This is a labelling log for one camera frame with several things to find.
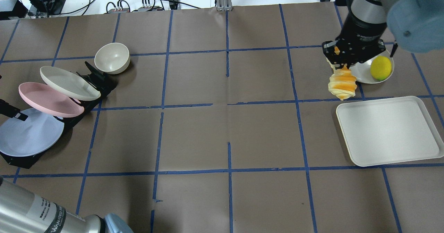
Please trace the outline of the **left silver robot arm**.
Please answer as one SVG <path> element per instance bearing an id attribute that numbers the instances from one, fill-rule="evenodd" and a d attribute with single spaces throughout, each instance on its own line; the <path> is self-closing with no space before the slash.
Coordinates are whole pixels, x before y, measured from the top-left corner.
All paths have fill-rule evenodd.
<path id="1" fill-rule="evenodd" d="M 33 165 L 39 155 L 52 147 L 84 113 L 60 119 L 37 109 L 24 111 L 1 101 L 1 113 L 8 116 L 1 125 L 1 155 L 16 165 L 13 157 L 30 157 Z M 2 233 L 131 233 L 132 229 L 116 214 L 80 217 L 63 206 L 1 178 Z"/>

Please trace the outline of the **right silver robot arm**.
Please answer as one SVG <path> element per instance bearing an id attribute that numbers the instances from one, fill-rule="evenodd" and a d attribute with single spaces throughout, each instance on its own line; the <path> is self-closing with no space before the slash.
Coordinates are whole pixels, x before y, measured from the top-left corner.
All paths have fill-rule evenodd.
<path id="1" fill-rule="evenodd" d="M 340 34 L 322 44 L 332 69 L 363 63 L 385 51 L 386 29 L 404 50 L 443 49 L 443 0 L 352 0 Z"/>

